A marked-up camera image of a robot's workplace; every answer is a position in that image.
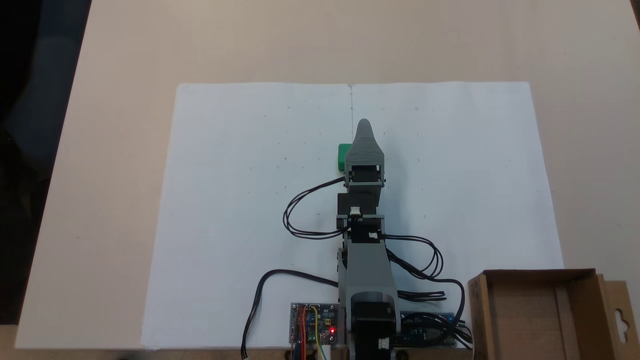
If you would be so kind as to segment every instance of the yellow wire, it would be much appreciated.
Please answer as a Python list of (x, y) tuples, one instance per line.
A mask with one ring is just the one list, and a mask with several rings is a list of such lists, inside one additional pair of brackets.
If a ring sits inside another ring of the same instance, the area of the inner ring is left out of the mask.
[(318, 346), (318, 349), (320, 350), (320, 353), (322, 353), (322, 357), (324, 360), (326, 360), (326, 355), (324, 354), (324, 350), (322, 349), (322, 346), (320, 346), (320, 337), (318, 336), (318, 310), (316, 309), (315, 306), (311, 307), (315, 312), (316, 312), (316, 345)]

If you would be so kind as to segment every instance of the pencil mark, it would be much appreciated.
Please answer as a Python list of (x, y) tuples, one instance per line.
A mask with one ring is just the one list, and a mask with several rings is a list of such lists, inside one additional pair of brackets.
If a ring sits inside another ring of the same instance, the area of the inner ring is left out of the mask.
[(349, 96), (351, 96), (351, 141), (353, 141), (353, 84), (349, 84)]

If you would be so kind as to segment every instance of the table surface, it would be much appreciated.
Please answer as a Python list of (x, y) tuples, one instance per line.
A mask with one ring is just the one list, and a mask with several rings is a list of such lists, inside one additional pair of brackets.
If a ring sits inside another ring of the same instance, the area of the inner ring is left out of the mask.
[(16, 345), (141, 347), (181, 83), (529, 81), (565, 266), (638, 310), (639, 63), (628, 0), (94, 0)]

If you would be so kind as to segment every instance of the circuit board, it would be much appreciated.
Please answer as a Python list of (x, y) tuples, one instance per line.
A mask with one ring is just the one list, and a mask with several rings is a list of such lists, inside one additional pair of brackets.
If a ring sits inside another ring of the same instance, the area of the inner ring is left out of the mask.
[[(445, 318), (448, 322), (452, 322), (454, 320), (455, 314), (454, 313), (434, 313), (435, 315), (440, 315), (443, 318)], [(416, 319), (409, 319), (406, 320), (406, 322), (420, 322), (421, 320), (419, 318)], [(419, 343), (421, 341), (425, 341), (425, 340), (431, 340), (431, 339), (435, 339), (438, 336), (441, 335), (441, 331), (438, 329), (421, 329), (421, 328), (415, 328), (415, 329), (410, 329), (407, 332), (404, 332), (401, 335), (396, 335), (393, 337), (393, 342), (396, 345), (396, 347), (402, 347), (402, 344), (410, 344), (410, 343)], [(454, 339), (452, 336), (449, 336), (445, 339), (442, 340), (441, 344), (437, 345), (437, 346), (441, 346), (441, 347), (456, 347), (456, 339)]]
[(307, 338), (307, 343), (316, 343), (316, 312), (318, 312), (317, 319), (317, 333), (319, 336), (319, 342), (321, 345), (332, 345), (339, 340), (339, 330), (341, 328), (342, 321), (340, 321), (339, 314), (344, 313), (338, 310), (338, 304), (300, 304), (292, 303), (291, 312), (289, 315), (289, 342), (295, 343), (300, 341), (300, 324), (301, 318), (304, 314), (304, 329)]

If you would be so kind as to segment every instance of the dark background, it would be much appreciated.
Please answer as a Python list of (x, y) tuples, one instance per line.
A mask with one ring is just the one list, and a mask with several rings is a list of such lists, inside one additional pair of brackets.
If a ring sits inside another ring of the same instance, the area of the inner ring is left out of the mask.
[(0, 10), (0, 324), (18, 324), (90, 0)]

